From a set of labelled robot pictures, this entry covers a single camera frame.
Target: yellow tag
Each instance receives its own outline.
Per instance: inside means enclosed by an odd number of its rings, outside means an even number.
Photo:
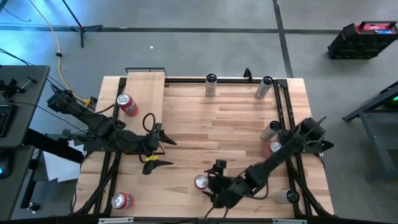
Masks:
[[[146,162],[151,161],[151,160],[157,160],[157,156],[149,156],[148,158],[145,159]]]

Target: red soda can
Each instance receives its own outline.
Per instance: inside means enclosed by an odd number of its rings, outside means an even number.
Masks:
[[[134,199],[131,194],[117,193],[112,197],[112,207],[114,209],[131,208],[134,204]]]
[[[132,100],[131,96],[127,94],[121,94],[118,96],[116,102],[127,116],[133,117],[138,114],[138,106],[136,102]]]

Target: white paper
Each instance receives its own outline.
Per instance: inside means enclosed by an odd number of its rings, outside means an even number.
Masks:
[[[83,152],[84,145],[75,146],[73,141],[69,141],[69,146]],[[48,152],[44,152],[44,159],[47,168],[47,176],[50,181],[56,178],[58,178],[58,182],[79,178],[80,164],[62,159]]]

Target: gray floor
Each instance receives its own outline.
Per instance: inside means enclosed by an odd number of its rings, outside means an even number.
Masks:
[[[35,1],[53,25],[72,26],[73,19],[60,1]],[[111,27],[215,27],[275,29],[272,0],[69,0],[83,25]],[[362,20],[398,19],[395,0],[279,0],[285,29],[341,29]],[[28,1],[9,0],[6,8],[45,22]],[[22,24],[4,11],[0,25]],[[104,75],[124,75],[125,67],[165,67],[168,75],[239,77],[246,67],[253,75],[286,77],[278,34],[206,33],[98,33],[79,36],[57,32],[63,58],[63,73],[81,96],[96,96]],[[50,65],[58,79],[55,41],[50,32],[0,30],[0,47],[34,64]],[[379,90],[397,81],[398,44],[395,42],[377,58],[330,60],[326,47],[335,35],[286,35],[294,77],[304,78],[313,116],[326,115],[327,139],[335,147],[325,153],[326,176],[335,213],[345,218],[398,222],[398,182],[366,182],[364,176],[377,171],[368,139],[359,120],[347,124],[341,117],[357,108]],[[1,64],[20,64],[0,55]],[[46,106],[51,95],[47,86],[40,100]],[[79,128],[84,125],[69,116]],[[67,124],[37,110],[32,128],[59,133]],[[45,217],[68,212],[74,183],[42,183],[34,200],[42,205],[35,215],[16,208],[13,218]]]

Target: yellow cable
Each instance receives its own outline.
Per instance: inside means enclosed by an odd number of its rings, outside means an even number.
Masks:
[[[59,41],[58,41],[58,37],[57,37],[57,35],[55,34],[54,30],[52,29],[51,24],[46,20],[46,18],[45,18],[45,17],[43,16],[43,14],[39,11],[39,9],[36,7],[36,5],[35,5],[31,0],[29,0],[29,2],[33,5],[33,7],[35,7],[36,11],[43,17],[43,19],[45,20],[45,22],[47,23],[47,25],[49,25],[49,27],[50,27],[50,29],[51,29],[51,32],[52,32],[52,34],[53,34],[53,36],[54,36],[54,38],[55,38],[55,41],[57,42],[57,48],[58,48],[57,52],[58,52],[58,53],[61,53],[60,43],[59,43]],[[69,85],[67,84],[67,82],[65,81],[65,78],[63,77],[62,72],[61,72],[61,57],[59,57],[59,56],[57,56],[57,57],[58,57],[58,66],[57,66],[57,67],[58,67],[58,74],[60,75],[60,78],[61,78],[63,84],[66,86],[66,88],[67,88],[68,90],[70,90],[70,87],[69,87]],[[83,99],[80,98],[78,95],[73,94],[73,96],[75,96],[78,100],[83,101]]]

